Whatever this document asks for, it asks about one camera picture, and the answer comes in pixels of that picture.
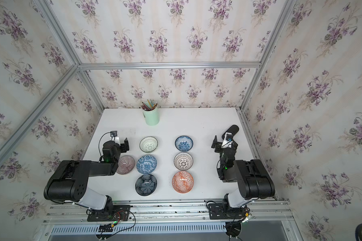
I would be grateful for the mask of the dark navy petal bowl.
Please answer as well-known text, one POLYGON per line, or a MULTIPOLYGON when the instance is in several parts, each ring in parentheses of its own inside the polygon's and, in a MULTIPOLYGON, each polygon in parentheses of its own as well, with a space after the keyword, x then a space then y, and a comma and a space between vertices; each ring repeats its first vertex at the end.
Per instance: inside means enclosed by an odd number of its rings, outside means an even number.
POLYGON ((154 175, 144 174, 135 183, 135 190, 140 196, 149 196, 157 188, 157 179, 154 175))

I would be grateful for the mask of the white green patterned bowl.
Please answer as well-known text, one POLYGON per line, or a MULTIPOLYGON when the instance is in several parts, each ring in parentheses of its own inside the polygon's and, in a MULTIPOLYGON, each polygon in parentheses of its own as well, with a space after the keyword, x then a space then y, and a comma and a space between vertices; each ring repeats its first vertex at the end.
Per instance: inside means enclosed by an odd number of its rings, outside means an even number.
POLYGON ((139 144, 141 151, 152 153, 158 147, 158 140, 155 137, 144 137, 139 144))

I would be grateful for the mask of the pink striped bowl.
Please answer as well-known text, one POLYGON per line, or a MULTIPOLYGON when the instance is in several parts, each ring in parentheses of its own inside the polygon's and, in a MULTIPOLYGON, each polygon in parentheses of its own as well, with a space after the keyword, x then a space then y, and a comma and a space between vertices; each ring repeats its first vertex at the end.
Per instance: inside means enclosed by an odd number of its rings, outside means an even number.
POLYGON ((120 157, 116 173, 126 175, 135 167, 135 159, 131 156, 120 157))

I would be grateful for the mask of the blue floral swirl bowl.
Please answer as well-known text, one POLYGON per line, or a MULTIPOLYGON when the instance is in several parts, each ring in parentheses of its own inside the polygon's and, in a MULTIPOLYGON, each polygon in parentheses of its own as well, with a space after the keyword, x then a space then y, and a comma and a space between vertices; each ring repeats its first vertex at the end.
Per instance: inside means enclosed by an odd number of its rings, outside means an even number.
POLYGON ((136 168, 141 174, 150 174, 157 167, 157 159, 153 155, 144 155, 136 163, 136 168))

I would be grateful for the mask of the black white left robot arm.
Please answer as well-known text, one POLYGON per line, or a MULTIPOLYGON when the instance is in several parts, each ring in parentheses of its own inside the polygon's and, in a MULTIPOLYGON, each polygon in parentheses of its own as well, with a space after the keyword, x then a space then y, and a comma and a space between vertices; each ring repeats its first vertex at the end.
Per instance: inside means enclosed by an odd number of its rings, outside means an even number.
POLYGON ((56 203, 74 203, 93 211, 111 212, 111 197, 100 194, 87 186, 90 177, 112 176, 119 167, 122 153, 129 151, 128 139, 119 144, 114 140, 103 144, 103 155, 95 161, 62 161, 48 180, 44 198, 56 203))

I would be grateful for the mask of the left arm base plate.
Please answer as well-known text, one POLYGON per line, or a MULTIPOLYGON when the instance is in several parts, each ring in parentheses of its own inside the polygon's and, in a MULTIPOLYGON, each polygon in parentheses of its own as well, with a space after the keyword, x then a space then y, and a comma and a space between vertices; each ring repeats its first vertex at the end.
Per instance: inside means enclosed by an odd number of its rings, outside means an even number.
POLYGON ((130 205, 114 205, 111 210, 88 210, 87 222, 127 221, 130 205))

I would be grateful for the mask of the orange patterned bowl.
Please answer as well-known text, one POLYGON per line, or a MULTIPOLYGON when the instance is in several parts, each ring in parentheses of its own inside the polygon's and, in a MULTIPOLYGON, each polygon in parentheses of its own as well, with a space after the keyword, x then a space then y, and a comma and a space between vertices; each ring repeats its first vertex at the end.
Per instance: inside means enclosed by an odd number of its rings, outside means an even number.
POLYGON ((188 193, 194 186, 194 179, 189 172, 179 171, 172 178, 172 186, 178 193, 188 193))

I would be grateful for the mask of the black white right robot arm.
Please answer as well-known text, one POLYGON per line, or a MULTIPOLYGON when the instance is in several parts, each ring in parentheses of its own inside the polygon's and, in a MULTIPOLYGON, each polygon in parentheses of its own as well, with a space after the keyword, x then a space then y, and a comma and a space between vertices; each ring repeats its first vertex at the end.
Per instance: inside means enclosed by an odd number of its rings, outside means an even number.
POLYGON ((225 209, 238 209, 257 199, 275 195, 275 185, 259 159, 250 161, 237 160, 235 154, 238 144, 229 134, 222 142, 214 138, 211 148, 219 154, 217 173, 224 183, 237 183, 238 188, 223 198, 225 209))

